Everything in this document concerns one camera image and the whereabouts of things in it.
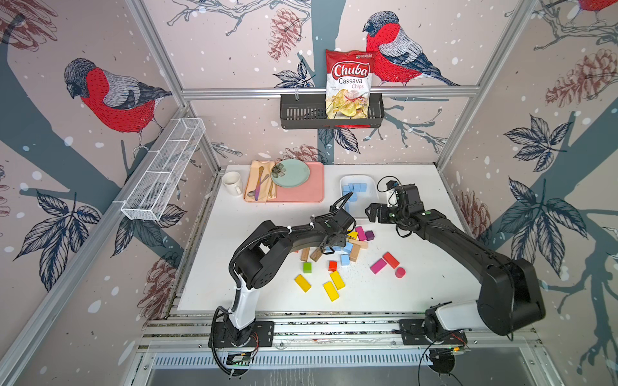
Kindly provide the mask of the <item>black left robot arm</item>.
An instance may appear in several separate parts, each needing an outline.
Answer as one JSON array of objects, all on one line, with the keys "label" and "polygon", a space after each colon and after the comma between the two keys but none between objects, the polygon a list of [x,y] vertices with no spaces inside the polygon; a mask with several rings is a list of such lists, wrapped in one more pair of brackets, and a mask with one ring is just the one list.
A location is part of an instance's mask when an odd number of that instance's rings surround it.
[{"label": "black left robot arm", "polygon": [[348,234],[356,227],[354,217],[345,210],[352,194],[335,201],[326,214],[314,216],[307,225],[277,226],[262,222],[236,249],[228,266],[235,283],[233,304],[217,307],[212,319],[209,347],[217,344],[243,347],[254,333],[259,290],[269,284],[288,255],[314,248],[332,254],[348,243]]}]

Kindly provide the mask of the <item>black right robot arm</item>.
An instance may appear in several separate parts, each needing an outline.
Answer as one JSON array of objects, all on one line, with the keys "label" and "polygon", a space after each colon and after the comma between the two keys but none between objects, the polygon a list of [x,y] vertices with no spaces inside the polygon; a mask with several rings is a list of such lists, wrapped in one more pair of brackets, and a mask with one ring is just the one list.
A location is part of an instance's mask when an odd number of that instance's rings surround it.
[{"label": "black right robot arm", "polygon": [[370,222],[393,224],[407,235],[440,247],[467,269],[481,285],[476,300],[445,302],[426,310],[423,329],[431,342],[454,331],[488,329],[499,336],[545,318],[547,312],[534,265],[513,260],[487,248],[457,228],[442,212],[426,209],[418,188],[390,181],[395,204],[371,203],[365,209]]}]

